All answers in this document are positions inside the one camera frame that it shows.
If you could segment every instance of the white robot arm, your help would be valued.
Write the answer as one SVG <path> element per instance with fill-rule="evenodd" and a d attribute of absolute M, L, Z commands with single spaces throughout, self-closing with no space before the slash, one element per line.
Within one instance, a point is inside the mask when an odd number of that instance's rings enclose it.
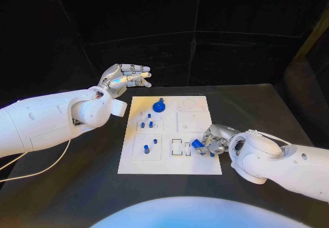
<path fill-rule="evenodd" d="M 329 150 L 292 145 L 281 147 L 268 137 L 275 136 L 249 130 L 242 133 L 224 125 L 211 125 L 204 143 L 211 145 L 197 152 L 221 154 L 229 151 L 232 166 L 253 183 L 265 184 L 272 179 L 289 191 L 329 202 Z"/>
<path fill-rule="evenodd" d="M 131 86 L 151 87 L 151 68 L 113 65 L 99 86 L 34 97 L 0 109 L 0 157 L 47 149 L 102 127 L 128 104 L 116 98 Z"/>

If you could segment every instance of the table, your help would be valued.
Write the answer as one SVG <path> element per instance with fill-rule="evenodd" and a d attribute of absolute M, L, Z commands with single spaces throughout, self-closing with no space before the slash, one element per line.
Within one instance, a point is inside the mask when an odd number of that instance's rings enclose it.
<path fill-rule="evenodd" d="M 206 95 L 214 124 L 246 131 L 258 129 L 292 143 L 312 145 L 307 133 L 271 84 L 132 88 L 120 100 L 129 103 L 123 118 L 71 142 L 57 166 L 41 175 L 5 183 L 0 190 L 4 227 L 89 227 L 126 207 L 152 199 L 203 196 L 262 207 L 314 227 L 329 226 L 329 204 L 288 191 L 268 180 L 258 185 L 232 168 L 220 155 L 223 175 L 118 174 L 133 96 Z M 67 143 L 30 153 L 11 176 L 35 173 L 63 154 Z"/>

